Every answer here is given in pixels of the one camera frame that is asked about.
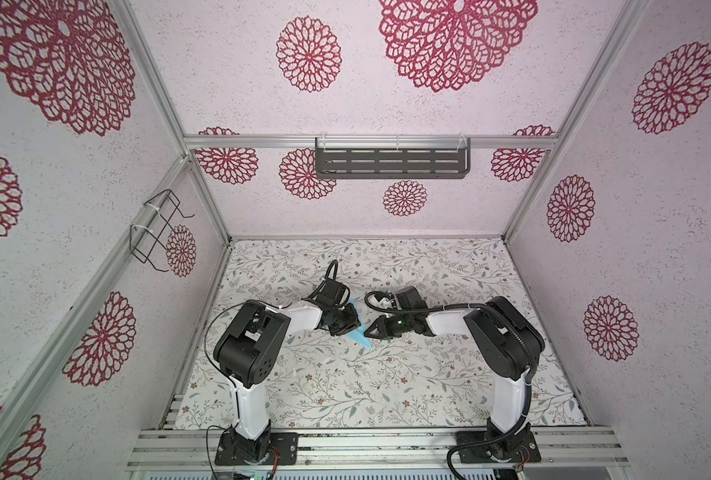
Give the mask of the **light blue square paper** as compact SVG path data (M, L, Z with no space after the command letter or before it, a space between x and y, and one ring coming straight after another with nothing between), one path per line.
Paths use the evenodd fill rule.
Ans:
M371 340L365 337L365 330L367 329L367 326L365 326L365 324L361 322L361 319L359 319L359 312L357 312L357 308L353 301L349 301L346 304L343 314L346 318L347 332L345 336L355 341L355 343L367 349L371 349Z

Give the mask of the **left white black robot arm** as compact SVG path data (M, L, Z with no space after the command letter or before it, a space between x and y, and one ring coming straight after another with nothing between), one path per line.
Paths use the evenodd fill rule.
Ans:
M350 302L343 306L310 300L299 300L284 307L257 300L242 304L213 353L219 372L233 387L237 412L234 425L221 435L216 464L294 464L296 454L291 447L297 438L272 432L265 381L287 338L315 330L344 336L359 326L359 314Z

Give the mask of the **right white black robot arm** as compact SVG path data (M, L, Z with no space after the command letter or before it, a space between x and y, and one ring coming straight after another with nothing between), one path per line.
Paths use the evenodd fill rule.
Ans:
M365 306L379 312L365 332L373 339L393 339L413 332L427 337L473 338L485 364L495 373L495 399L487 436L479 445L507 444L527 428L531 384L545 340L535 326L503 296L486 302L429 307L413 287L365 294Z

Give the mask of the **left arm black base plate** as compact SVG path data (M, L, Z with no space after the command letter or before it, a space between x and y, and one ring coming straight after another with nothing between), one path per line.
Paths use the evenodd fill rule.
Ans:
M249 440L233 430L221 435L215 456L217 466L287 466L297 463L297 433L265 433Z

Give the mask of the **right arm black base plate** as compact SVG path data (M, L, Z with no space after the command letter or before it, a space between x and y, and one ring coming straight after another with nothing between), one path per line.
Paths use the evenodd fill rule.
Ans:
M461 449L459 457L461 457L463 464L515 463L521 465L541 462L541 452L537 447L535 435L527 429L499 442Z

